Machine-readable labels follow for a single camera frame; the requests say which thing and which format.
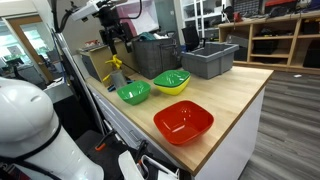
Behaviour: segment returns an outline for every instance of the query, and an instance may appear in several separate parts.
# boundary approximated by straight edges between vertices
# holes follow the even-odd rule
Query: wooden tabletop
[[[233,67],[223,75],[210,80],[192,74],[186,89],[177,96],[161,93],[152,80],[134,74],[131,79],[144,80],[151,85],[148,99],[136,106],[122,101],[116,92],[109,93],[94,78],[88,78],[87,83],[96,88],[129,120],[195,176],[260,93],[272,72],[272,70]],[[209,111],[214,116],[214,123],[197,140],[175,146],[167,142],[158,131],[153,117],[157,112],[181,100],[193,101]]]

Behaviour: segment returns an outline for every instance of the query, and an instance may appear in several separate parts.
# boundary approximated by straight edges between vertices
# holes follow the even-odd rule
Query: wooden shelving unit
[[[234,61],[235,66],[274,69],[287,72],[320,75],[320,68],[303,67],[308,46],[313,39],[320,39],[320,34],[303,34],[302,22],[309,18],[319,18],[320,11],[305,14],[294,14],[271,19],[254,19],[240,23],[219,25],[219,41],[225,42],[230,33],[248,33],[247,61]],[[289,32],[283,36],[258,36],[262,28]],[[272,54],[253,53],[256,41],[278,41],[278,49]]]

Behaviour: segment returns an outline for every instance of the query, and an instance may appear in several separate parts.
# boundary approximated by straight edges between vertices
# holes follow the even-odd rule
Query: gray storage crate
[[[203,77],[213,78],[232,68],[233,54],[239,45],[224,43],[206,43],[204,48],[182,53],[183,69]]]
[[[181,67],[180,45],[173,38],[133,41],[132,44],[140,74],[148,79]]]

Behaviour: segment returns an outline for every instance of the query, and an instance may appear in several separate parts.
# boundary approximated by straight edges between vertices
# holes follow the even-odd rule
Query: gray floor
[[[275,72],[240,180],[320,179],[320,76]]]

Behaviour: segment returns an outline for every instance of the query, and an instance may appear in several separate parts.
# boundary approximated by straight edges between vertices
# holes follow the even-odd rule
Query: red bowl
[[[205,133],[214,118],[199,105],[180,101],[158,112],[153,121],[168,142],[182,145]]]

